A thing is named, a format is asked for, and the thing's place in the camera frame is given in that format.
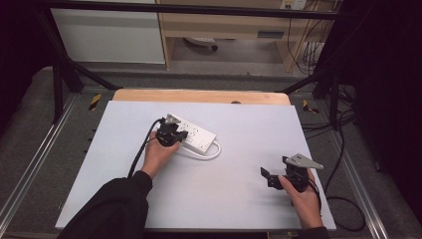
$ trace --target electrical outlet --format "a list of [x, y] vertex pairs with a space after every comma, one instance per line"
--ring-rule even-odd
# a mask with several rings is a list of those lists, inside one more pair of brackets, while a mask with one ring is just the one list
[[307, 0], [295, 0], [292, 9], [293, 10], [304, 10]]
[[307, 0], [283, 0], [280, 9], [304, 10]]
[[280, 9], [292, 10], [295, 0], [283, 0]]
[[181, 146], [198, 152], [199, 154], [206, 155], [206, 152], [214, 141], [216, 134], [186, 119], [182, 119], [174, 114], [171, 115], [180, 120], [177, 131], [188, 131], [188, 135], [182, 141]]

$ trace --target white power strip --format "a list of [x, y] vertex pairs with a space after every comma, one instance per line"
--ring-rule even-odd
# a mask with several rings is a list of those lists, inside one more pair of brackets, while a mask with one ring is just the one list
[[171, 114], [178, 120], [179, 128], [177, 131], [188, 131], [187, 137], [182, 141], [181, 146], [198, 152], [201, 155], [206, 155], [206, 152], [210, 145], [213, 143], [216, 134], [204, 129], [193, 122], [186, 119], [182, 119], [174, 114]]

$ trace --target white tabletop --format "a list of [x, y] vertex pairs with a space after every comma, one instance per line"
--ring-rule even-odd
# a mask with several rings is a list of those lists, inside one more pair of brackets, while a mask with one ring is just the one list
[[[63, 228], [106, 182], [126, 177], [151, 124], [173, 113], [217, 134], [220, 155], [192, 159], [179, 150], [159, 172], [147, 199], [146, 228], [157, 230], [272, 231], [299, 229], [291, 199], [267, 187], [261, 166], [286, 174], [283, 156], [309, 158], [294, 107], [189, 103], [109, 102], [65, 203]], [[140, 168], [143, 156], [137, 168]], [[335, 229], [322, 190], [322, 221]]]

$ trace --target metal frame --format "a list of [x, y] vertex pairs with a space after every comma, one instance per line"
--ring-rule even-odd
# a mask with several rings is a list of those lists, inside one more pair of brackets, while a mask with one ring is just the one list
[[[41, 29], [45, 32], [54, 55], [57, 60], [55, 65], [55, 118], [57, 121], [63, 112], [62, 88], [59, 81], [63, 77], [71, 92], [81, 92], [84, 88], [77, 72], [87, 76], [93, 81], [106, 87], [109, 90], [121, 89], [119, 86], [110, 84], [101, 77], [90, 72], [78, 63], [74, 62], [67, 54], [58, 32], [54, 31], [51, 21], [46, 17], [46, 10], [56, 9], [78, 9], [95, 11], [122, 11], [122, 12], [152, 12], [152, 13], [178, 13], [178, 14], [207, 14], [226, 16], [249, 16], [249, 17], [271, 17], [291, 19], [322, 19], [354, 21], [357, 15], [336, 12], [313, 12], [313, 11], [292, 11], [260, 8], [239, 8], [239, 7], [217, 7], [217, 6], [195, 6], [195, 5], [171, 5], [171, 4], [144, 4], [144, 3], [119, 3], [119, 2], [93, 2], [93, 1], [62, 1], [62, 0], [38, 0], [32, 3], [33, 14]], [[294, 85], [284, 93], [297, 89]]]

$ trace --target gray carpet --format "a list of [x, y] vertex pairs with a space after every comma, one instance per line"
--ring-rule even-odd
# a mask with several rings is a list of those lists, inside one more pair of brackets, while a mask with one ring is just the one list
[[[126, 75], [114, 76], [105, 74], [105, 78], [116, 84], [139, 88], [177, 88], [177, 89], [206, 89], [206, 90], [256, 90], [270, 91], [282, 89], [290, 82], [281, 83], [278, 79], [264, 78], [260, 83], [253, 77], [251, 79], [238, 79], [236, 77], [210, 76], [173, 76], [173, 75]], [[1, 177], [2, 203], [10, 194], [13, 186], [22, 175], [25, 166], [37, 149], [43, 136], [47, 133], [52, 116], [53, 101], [51, 97], [51, 76], [40, 73], [34, 80], [24, 103], [30, 102], [25, 110], [17, 112], [11, 121], [9, 129], [2, 136], [1, 144]], [[55, 145], [46, 158], [41, 170], [35, 178], [27, 196], [18, 209], [7, 232], [32, 232], [32, 233], [58, 233], [54, 228], [60, 214], [60, 205], [66, 201], [79, 168], [85, 157], [85, 150], [89, 149], [89, 138], [93, 138], [95, 129], [101, 120], [106, 107], [106, 102], [112, 98], [112, 92], [103, 93], [103, 96], [94, 112], [88, 111], [92, 98], [96, 93], [83, 93], [73, 108], [73, 111], [60, 133]], [[317, 105], [310, 101], [310, 107]], [[297, 107], [302, 123], [323, 122], [321, 114], [303, 111], [302, 99], [292, 99], [292, 104]], [[350, 123], [344, 127], [345, 143], [348, 152], [354, 159], [356, 168], [372, 198], [382, 222], [391, 238], [422, 238], [422, 230], [414, 215], [403, 201], [393, 181], [388, 174], [376, 172], [374, 162], [366, 147], [358, 126]], [[325, 170], [319, 173], [322, 184], [330, 175], [338, 152], [329, 133], [323, 133], [308, 140], [313, 159], [322, 163]], [[19, 160], [14, 160], [17, 155], [22, 155]], [[348, 180], [340, 167], [329, 187], [328, 195], [343, 196], [354, 200]], [[332, 214], [338, 222], [356, 227], [361, 218], [355, 208], [349, 204], [335, 201], [332, 205]], [[287, 232], [271, 233], [271, 238], [286, 238]], [[330, 232], [332, 238], [371, 238], [367, 227], [360, 232], [348, 232], [337, 229]]]

